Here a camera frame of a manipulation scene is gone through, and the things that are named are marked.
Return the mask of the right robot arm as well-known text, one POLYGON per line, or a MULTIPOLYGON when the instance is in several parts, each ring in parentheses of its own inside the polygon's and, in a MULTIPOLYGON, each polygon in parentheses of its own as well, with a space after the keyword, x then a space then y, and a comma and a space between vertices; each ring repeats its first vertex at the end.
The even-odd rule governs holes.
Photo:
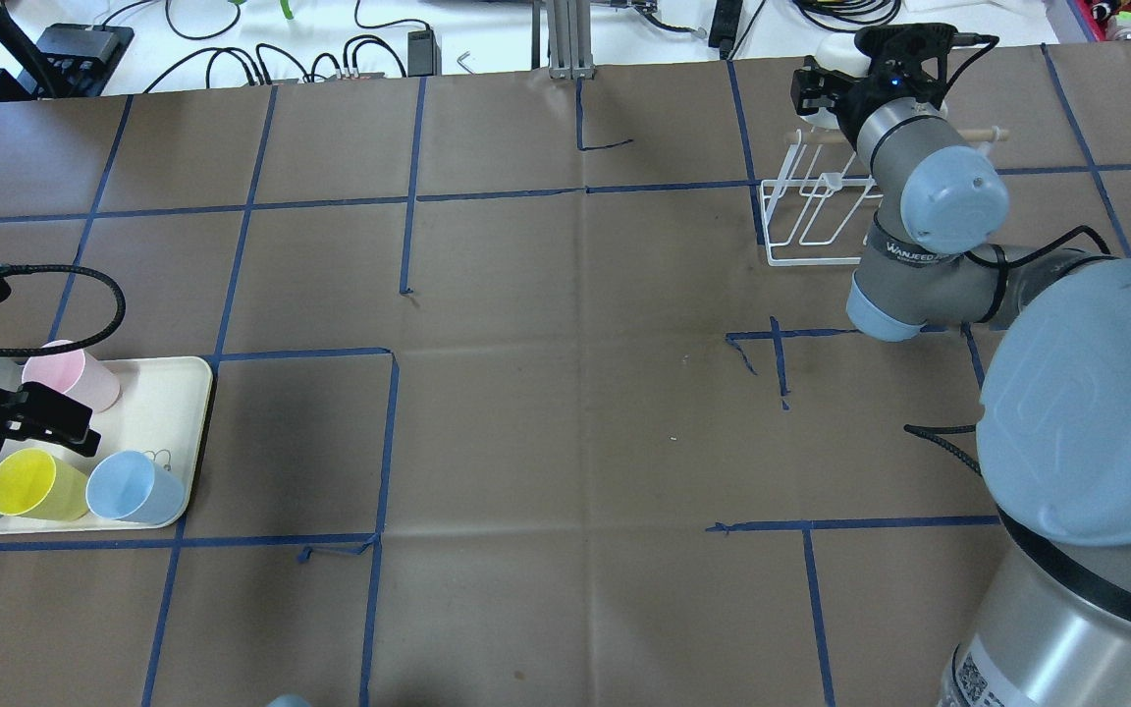
POLYGON ((988 245, 1009 210, 992 162, 943 117, 943 24, 870 27, 867 58, 814 78, 883 190, 847 314, 879 340, 1005 327, 974 426, 1009 546, 942 673, 940 706, 1131 706, 1131 258, 1065 239, 988 245))

